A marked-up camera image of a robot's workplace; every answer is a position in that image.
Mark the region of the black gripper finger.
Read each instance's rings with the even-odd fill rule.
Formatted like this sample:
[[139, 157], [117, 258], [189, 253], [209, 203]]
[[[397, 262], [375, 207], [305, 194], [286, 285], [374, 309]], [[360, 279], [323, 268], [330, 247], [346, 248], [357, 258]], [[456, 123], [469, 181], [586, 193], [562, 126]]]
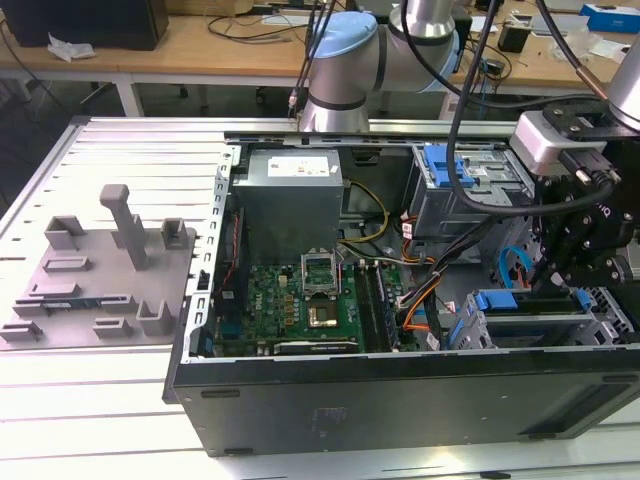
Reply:
[[577, 217], [535, 217], [534, 234], [540, 259], [530, 278], [534, 297], [555, 298], [573, 285], [571, 267], [581, 227]]
[[612, 252], [559, 255], [542, 270], [542, 295], [559, 296], [571, 288], [617, 287], [632, 281], [624, 256]]

